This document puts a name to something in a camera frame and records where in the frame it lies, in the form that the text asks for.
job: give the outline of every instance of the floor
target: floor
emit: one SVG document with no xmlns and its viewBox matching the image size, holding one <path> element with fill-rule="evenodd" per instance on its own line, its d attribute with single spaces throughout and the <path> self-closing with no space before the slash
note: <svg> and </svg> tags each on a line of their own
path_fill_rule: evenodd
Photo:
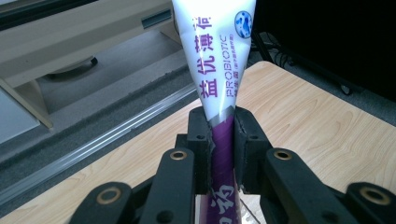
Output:
<svg viewBox="0 0 396 224">
<path fill-rule="evenodd" d="M 275 50 L 270 53 L 279 62 L 282 54 L 276 54 Z M 0 145 L 0 194 L 33 172 L 192 83 L 182 47 L 156 30 L 94 56 L 99 62 L 95 66 L 87 63 L 73 72 L 38 80 L 54 127 L 48 130 L 39 126 Z M 248 65 L 261 59 L 258 52 L 252 51 Z M 337 83 L 300 64 L 290 66 L 285 63 L 284 68 L 396 126 L 395 102 L 369 91 L 344 95 Z M 67 171 L 0 205 L 0 217 L 195 99 L 196 93 L 188 94 L 140 129 L 126 134 Z M 246 223 L 260 223 L 253 215 L 249 220 L 251 222 Z"/>
</svg>

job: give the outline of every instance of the metal rod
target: metal rod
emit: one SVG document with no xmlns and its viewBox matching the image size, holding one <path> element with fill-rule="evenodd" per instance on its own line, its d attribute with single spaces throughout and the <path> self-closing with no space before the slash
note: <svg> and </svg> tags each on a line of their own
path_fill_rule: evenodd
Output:
<svg viewBox="0 0 396 224">
<path fill-rule="evenodd" d="M 0 205 L 11 201 L 12 199 L 18 197 L 27 190 L 38 186 L 39 184 L 51 179 L 52 177 L 65 171 L 76 163 L 86 159 L 93 153 L 99 151 L 101 148 L 124 136 L 131 130 L 153 119 L 157 115 L 160 115 L 163 111 L 170 108 L 172 105 L 176 104 L 180 100 L 184 99 L 194 91 L 195 86 L 193 83 L 191 83 L 183 89 L 176 91 L 170 96 L 164 98 L 155 105 L 152 105 L 151 107 L 145 109 L 136 116 L 126 120 L 117 127 L 91 140 L 91 142 L 88 142 L 87 144 L 75 149 L 74 151 L 68 153 L 60 159 L 52 162 L 51 164 L 41 168 L 33 174 L 2 190 L 0 192 Z"/>
</svg>

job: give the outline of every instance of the blue logo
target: blue logo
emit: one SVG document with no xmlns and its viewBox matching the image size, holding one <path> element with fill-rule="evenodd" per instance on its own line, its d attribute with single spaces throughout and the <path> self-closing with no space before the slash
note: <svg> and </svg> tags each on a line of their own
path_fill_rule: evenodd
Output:
<svg viewBox="0 0 396 224">
<path fill-rule="evenodd" d="M 235 30 L 242 38 L 249 38 L 253 26 L 253 19 L 246 11 L 240 11 L 235 16 Z"/>
</svg>

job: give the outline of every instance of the wooden table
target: wooden table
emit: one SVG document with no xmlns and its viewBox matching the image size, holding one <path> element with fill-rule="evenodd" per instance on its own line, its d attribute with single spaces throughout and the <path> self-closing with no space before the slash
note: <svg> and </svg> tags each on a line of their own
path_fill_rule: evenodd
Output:
<svg viewBox="0 0 396 224">
<path fill-rule="evenodd" d="M 237 104 L 250 110 L 274 147 L 297 152 L 327 185 L 345 191 L 367 181 L 396 193 L 396 128 L 270 63 L 243 78 Z M 187 131 L 197 100 L 47 190 L 0 223 L 65 223 L 95 187 L 136 186 L 155 174 L 161 155 Z M 242 199 L 260 221 L 258 196 Z M 245 223 L 254 223 L 244 209 Z"/>
</svg>

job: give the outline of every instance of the wood grain surface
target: wood grain surface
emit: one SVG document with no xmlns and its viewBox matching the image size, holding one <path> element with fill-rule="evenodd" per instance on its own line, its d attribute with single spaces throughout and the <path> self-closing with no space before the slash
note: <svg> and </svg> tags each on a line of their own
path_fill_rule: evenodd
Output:
<svg viewBox="0 0 396 224">
<path fill-rule="evenodd" d="M 367 181 L 396 193 L 396 128 L 270 63 L 244 74 L 237 104 L 250 110 L 274 147 L 297 152 L 327 185 L 345 191 Z M 187 131 L 197 100 L 47 190 L 0 223 L 65 223 L 95 187 L 136 186 L 155 174 L 161 155 Z M 244 223 L 263 223 L 258 196 L 244 196 Z"/>
</svg>

